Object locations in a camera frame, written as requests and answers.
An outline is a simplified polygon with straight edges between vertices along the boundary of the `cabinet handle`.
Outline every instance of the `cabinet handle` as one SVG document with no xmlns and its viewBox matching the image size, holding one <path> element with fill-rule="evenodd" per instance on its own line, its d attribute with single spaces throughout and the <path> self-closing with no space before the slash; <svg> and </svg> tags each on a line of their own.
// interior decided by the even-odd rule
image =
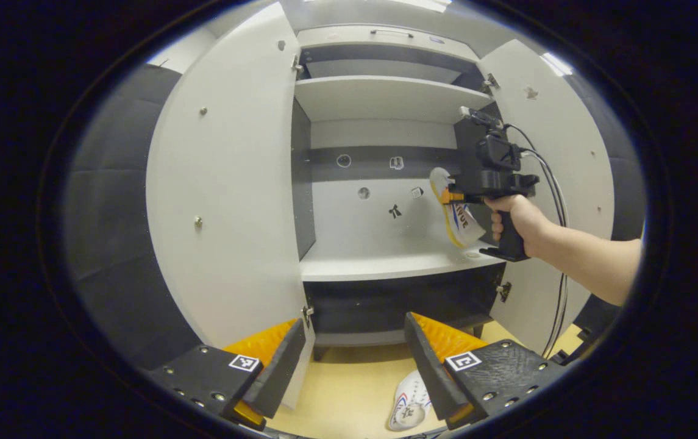
<svg viewBox="0 0 698 439">
<path fill-rule="evenodd" d="M 413 38 L 413 34 L 411 34 L 411 33 L 409 33 L 409 32 L 404 32 L 404 31 L 402 31 L 402 30 L 374 29 L 374 30 L 371 30 L 371 34 L 376 35 L 376 32 L 379 32 L 379 31 L 382 31 L 382 32 L 394 32 L 395 34 L 404 34 L 404 35 L 408 35 L 409 38 Z"/>
</svg>

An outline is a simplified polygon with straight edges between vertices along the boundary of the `floor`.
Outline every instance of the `floor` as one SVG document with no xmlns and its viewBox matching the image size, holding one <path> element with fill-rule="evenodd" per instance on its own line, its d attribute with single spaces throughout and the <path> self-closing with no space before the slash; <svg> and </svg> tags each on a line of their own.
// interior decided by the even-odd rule
<svg viewBox="0 0 698 439">
<path fill-rule="evenodd" d="M 574 352 L 581 343 L 579 331 L 571 325 L 552 352 Z M 483 326 L 484 341 L 493 343 L 504 338 L 517 341 L 497 322 Z M 310 362 L 297 408 L 281 406 L 276 417 L 268 420 L 268 426 L 299 436 L 329 439 L 386 439 L 444 427 L 430 410 L 415 428 L 388 430 L 396 388 L 415 369 L 405 344 L 330 348 L 320 362 Z"/>
</svg>

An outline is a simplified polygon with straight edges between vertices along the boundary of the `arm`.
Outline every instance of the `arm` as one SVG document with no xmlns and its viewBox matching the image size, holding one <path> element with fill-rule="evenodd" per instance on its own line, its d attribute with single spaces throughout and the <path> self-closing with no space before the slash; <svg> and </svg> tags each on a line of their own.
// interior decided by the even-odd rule
<svg viewBox="0 0 698 439">
<path fill-rule="evenodd" d="M 485 200 L 494 211 L 511 213 L 525 241 L 525 253 L 566 273 L 597 297 L 622 305 L 633 286 L 641 261 L 641 240 L 608 241 L 580 230 L 560 227 L 522 195 Z M 503 231 L 500 215 L 493 214 L 493 237 Z"/>
</svg>

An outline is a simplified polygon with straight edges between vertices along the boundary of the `cabinet drawer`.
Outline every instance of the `cabinet drawer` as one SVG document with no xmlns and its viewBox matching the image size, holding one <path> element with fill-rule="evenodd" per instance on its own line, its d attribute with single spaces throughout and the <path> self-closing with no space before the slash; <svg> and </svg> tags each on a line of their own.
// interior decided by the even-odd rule
<svg viewBox="0 0 698 439">
<path fill-rule="evenodd" d="M 324 45 L 396 45 L 440 52 L 471 62 L 479 60 L 474 51 L 464 43 L 402 27 L 353 24 L 315 27 L 299 31 L 297 40 L 302 50 Z"/>
</svg>

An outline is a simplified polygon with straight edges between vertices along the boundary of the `hand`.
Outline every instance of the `hand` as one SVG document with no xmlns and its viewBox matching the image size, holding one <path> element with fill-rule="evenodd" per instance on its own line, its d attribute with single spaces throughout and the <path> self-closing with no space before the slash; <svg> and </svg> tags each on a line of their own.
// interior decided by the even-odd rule
<svg viewBox="0 0 698 439">
<path fill-rule="evenodd" d="M 493 239 L 500 241 L 500 235 L 503 233 L 503 224 L 497 211 L 510 212 L 511 222 L 514 223 L 514 228 L 524 240 L 525 254 L 531 257 L 536 256 L 539 244 L 544 239 L 544 233 L 554 226 L 541 213 L 541 210 L 522 195 L 511 195 L 497 200 L 485 198 L 485 204 L 494 211 Z"/>
</svg>

